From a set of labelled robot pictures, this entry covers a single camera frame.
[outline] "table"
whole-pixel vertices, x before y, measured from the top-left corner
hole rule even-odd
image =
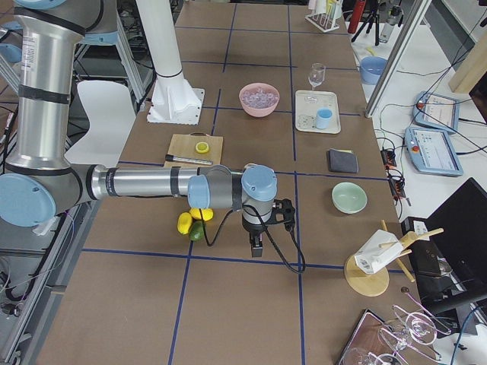
[[[359,59],[371,55],[370,51],[368,51],[369,47],[375,54],[377,54],[377,56],[388,58],[398,35],[399,28],[396,27],[390,41],[386,44],[381,43],[376,47],[374,46],[374,35],[372,33],[361,33],[360,37],[352,44],[357,65]],[[398,70],[427,74],[430,72],[446,70],[449,67],[450,63],[429,27],[427,25],[420,25],[416,29],[412,41],[401,59]],[[441,74],[419,76],[396,72],[391,78],[390,85],[384,94],[384,98],[380,102],[377,109],[378,112],[373,116],[377,137],[381,138],[386,136],[399,147],[401,145],[400,138],[389,132],[403,135],[404,129],[411,125],[412,108],[387,106],[387,104],[394,103],[406,106],[414,104],[415,97],[422,91],[428,90],[440,75]],[[445,75],[444,80],[439,84],[438,90],[436,91],[437,94],[455,97],[459,100],[468,100],[469,95],[454,94],[450,91],[448,81],[453,75],[454,70],[449,70]],[[374,90],[374,86],[363,85],[363,89],[364,94],[368,99]],[[460,117],[477,121],[483,120],[473,101],[467,101],[460,104]],[[380,131],[381,128],[389,132],[383,133]],[[487,128],[485,126],[460,122],[459,131],[462,135],[472,139],[480,146],[485,146],[487,144]],[[452,135],[451,141],[453,142],[456,151],[471,151],[475,148],[459,135]],[[378,140],[378,142],[380,146],[384,146],[385,148],[391,147],[389,142],[382,139]],[[464,170],[463,176],[460,177],[420,174],[412,165],[406,152],[403,153],[402,157],[400,157],[400,154],[398,155],[400,169],[403,171],[406,178],[406,195],[409,197],[411,203],[411,205],[409,205],[406,202],[403,202],[402,205],[396,206],[400,220],[408,216],[429,217],[441,203],[443,203],[470,177],[474,177],[484,189],[487,189],[487,172],[485,171],[487,154],[484,152],[460,157],[460,163]],[[487,331],[483,325],[478,325],[476,328],[479,333],[478,336],[467,335],[462,337],[462,344],[469,350],[458,351],[455,363],[459,365],[467,365],[468,363],[480,362],[480,359],[487,355],[483,345],[487,338]],[[456,340],[457,335],[451,335],[435,342],[435,349],[441,352],[445,359],[448,359],[448,363],[449,359],[451,359],[452,349]]]
[[[184,199],[107,199],[65,292],[38,365],[56,364],[334,364],[365,308],[385,319],[393,303],[414,305],[400,293],[415,285],[397,271],[378,298],[362,297],[346,283],[345,259],[385,219],[399,226],[344,23],[321,34],[305,21],[305,7],[186,2],[177,22],[185,76],[205,88],[198,126],[154,125],[140,112],[120,158],[121,167],[159,166],[171,135],[224,136],[222,163],[261,163],[275,169],[278,198],[297,212],[298,242],[307,259],[303,275],[287,271],[269,242],[250,258],[247,233],[233,214],[214,247],[188,243],[176,231]],[[307,70],[321,61],[327,80],[318,90],[339,98],[342,131],[315,135],[293,128],[293,95],[308,89]],[[276,111],[248,116],[238,91],[261,81],[281,93]],[[332,174],[328,148],[351,148],[360,172]],[[345,215],[331,189],[353,181],[368,206]],[[216,211],[210,236],[223,218]],[[282,227],[271,233],[296,263]]]

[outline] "green lime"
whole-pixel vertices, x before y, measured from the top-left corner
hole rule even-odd
[[[205,233],[203,232],[203,222],[201,221],[196,221],[193,223],[191,226],[191,229],[189,230],[189,239],[192,241],[199,241],[205,236]]]

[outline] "blue joint cover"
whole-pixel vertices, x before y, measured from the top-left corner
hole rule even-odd
[[[66,0],[14,0],[20,6],[35,10],[52,9],[65,3]]]
[[[191,208],[206,209],[210,206],[210,187],[206,176],[191,176],[188,182],[188,203]]]
[[[87,34],[82,44],[88,44],[90,46],[113,46],[119,40],[118,32],[112,33],[92,33]]]
[[[22,60],[22,49],[11,44],[0,44],[0,53],[10,63],[17,63]]]
[[[277,177],[267,166],[251,166],[243,172],[242,188],[249,197],[268,202],[277,195]]]
[[[36,180],[18,173],[0,176],[0,217],[20,227],[32,227],[56,214],[56,203]]]

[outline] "white pillar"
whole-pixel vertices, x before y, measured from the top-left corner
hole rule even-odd
[[[205,91],[184,78],[169,0],[137,0],[137,7],[158,73],[148,121],[198,124]]]

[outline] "pink bowl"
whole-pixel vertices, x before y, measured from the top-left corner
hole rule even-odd
[[[274,105],[269,106],[268,108],[262,108],[262,109],[257,109],[253,108],[251,106],[248,106],[244,103],[242,100],[242,96],[244,95],[245,91],[253,92],[262,88],[265,93],[273,93],[274,95],[277,95],[277,101],[274,103]],[[277,104],[279,102],[279,92],[277,89],[271,85],[268,84],[262,84],[260,82],[256,82],[254,84],[248,84],[247,86],[244,86],[242,90],[240,90],[240,93],[238,94],[238,97],[240,99],[240,104],[242,104],[243,110],[247,112],[247,114],[251,116],[255,116],[257,118],[263,117],[263,116],[268,116],[270,113],[274,111],[274,109],[277,107]]]

